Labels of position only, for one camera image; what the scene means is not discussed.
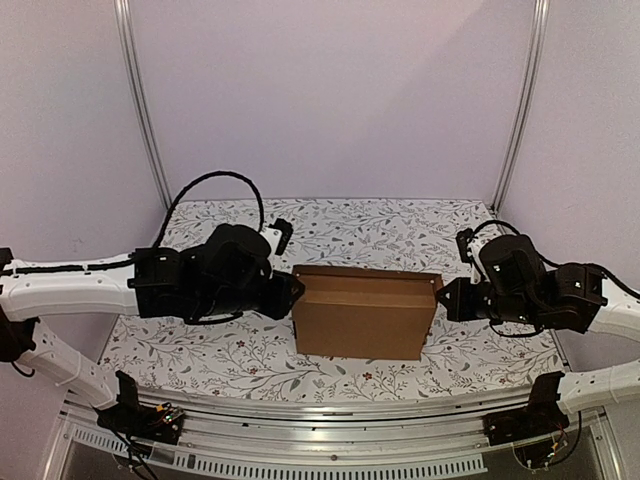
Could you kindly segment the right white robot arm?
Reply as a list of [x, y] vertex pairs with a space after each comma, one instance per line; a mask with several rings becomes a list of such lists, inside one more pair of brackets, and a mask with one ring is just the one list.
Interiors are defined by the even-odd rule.
[[[639, 293], [597, 265], [568, 263], [511, 283], [500, 272], [483, 281], [459, 277], [438, 290], [437, 300], [452, 322], [487, 319], [531, 325], [535, 333], [570, 330], [639, 340]], [[537, 436], [556, 414], [638, 398], [638, 360], [587, 372], [552, 372], [534, 381], [517, 427]]]

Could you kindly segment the brown cardboard box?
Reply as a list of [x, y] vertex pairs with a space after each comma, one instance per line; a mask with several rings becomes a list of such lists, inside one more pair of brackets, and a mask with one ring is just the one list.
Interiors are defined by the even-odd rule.
[[292, 308], [296, 351], [418, 361], [437, 310], [439, 274], [296, 265], [305, 293]]

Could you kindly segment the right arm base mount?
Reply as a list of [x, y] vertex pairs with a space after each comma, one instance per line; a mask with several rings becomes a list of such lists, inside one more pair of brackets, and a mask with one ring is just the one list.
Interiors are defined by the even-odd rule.
[[563, 430], [570, 425], [558, 405], [561, 371], [536, 378], [523, 407], [489, 413], [482, 417], [483, 433], [491, 446], [526, 440]]

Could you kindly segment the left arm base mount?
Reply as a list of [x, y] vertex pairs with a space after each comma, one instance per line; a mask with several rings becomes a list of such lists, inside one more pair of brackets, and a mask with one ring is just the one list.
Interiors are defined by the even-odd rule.
[[124, 436], [177, 445], [185, 411], [170, 402], [143, 405], [139, 401], [136, 381], [122, 371], [117, 371], [115, 377], [118, 380], [115, 404], [96, 409], [98, 425]]

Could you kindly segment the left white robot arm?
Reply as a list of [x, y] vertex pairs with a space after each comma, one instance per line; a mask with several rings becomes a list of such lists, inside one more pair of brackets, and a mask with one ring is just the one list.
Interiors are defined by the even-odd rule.
[[1, 262], [1, 359], [33, 369], [108, 410], [128, 434], [148, 426], [133, 386], [87, 358], [56, 329], [64, 320], [174, 317], [189, 325], [215, 325], [256, 312], [279, 320], [305, 287], [272, 268], [269, 251], [225, 246], [139, 249], [76, 264], [31, 263], [6, 253]]

